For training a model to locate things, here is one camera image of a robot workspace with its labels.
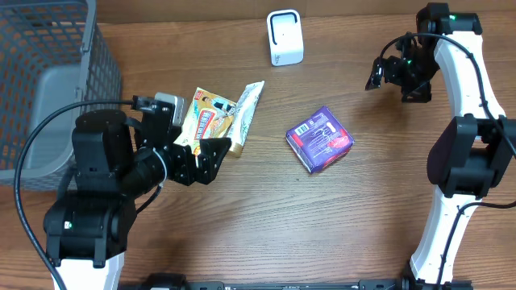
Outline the white tube gold cap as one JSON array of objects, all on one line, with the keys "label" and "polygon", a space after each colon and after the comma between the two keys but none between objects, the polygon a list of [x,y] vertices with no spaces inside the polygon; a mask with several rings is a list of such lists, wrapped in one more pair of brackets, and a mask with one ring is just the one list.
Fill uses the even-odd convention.
[{"label": "white tube gold cap", "polygon": [[259,81],[246,85],[237,102],[233,123],[227,133],[227,137],[231,140],[229,154],[234,157],[242,155],[243,146],[247,139],[264,83],[265,81]]}]

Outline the red purple packet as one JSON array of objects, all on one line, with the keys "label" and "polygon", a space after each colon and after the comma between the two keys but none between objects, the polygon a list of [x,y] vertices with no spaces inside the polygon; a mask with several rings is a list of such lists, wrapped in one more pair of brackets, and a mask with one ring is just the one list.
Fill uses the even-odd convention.
[{"label": "red purple packet", "polygon": [[288,130],[285,139],[309,174],[345,156],[355,143],[327,106]]}]

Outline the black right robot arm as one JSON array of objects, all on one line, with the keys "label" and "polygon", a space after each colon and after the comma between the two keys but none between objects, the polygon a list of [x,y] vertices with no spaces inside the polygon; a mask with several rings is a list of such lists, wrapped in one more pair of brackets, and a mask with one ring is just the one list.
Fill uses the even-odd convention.
[{"label": "black right robot arm", "polygon": [[398,85],[402,101],[431,100],[431,79],[443,74],[452,119],[427,157],[433,186],[431,210],[416,251],[397,280],[361,280],[360,288],[470,289],[453,278],[468,223],[515,158],[515,121],[506,117],[489,81],[481,22],[475,13],[452,12],[430,2],[416,14],[417,31],[390,41],[401,55],[378,56],[365,85]]}]

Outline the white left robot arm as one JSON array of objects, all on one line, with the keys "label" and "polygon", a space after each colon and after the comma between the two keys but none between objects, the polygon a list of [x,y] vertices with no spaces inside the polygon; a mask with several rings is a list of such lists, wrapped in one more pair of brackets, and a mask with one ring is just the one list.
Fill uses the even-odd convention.
[{"label": "white left robot arm", "polygon": [[46,254],[58,289],[116,289],[128,234],[168,180],[209,184],[231,146],[229,138],[203,139],[201,152],[175,142],[184,114],[180,97],[133,97],[141,120],[119,109],[92,110],[76,120],[71,140],[75,168],[64,177],[44,217]]}]

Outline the yellow snack bag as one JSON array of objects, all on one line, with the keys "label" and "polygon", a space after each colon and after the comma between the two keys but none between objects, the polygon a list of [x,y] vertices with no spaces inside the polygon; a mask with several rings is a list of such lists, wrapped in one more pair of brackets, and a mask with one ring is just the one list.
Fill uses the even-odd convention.
[{"label": "yellow snack bag", "polygon": [[233,123],[235,109],[235,102],[197,87],[181,133],[174,143],[189,146],[194,155],[199,155],[202,151],[201,139],[226,136]]}]

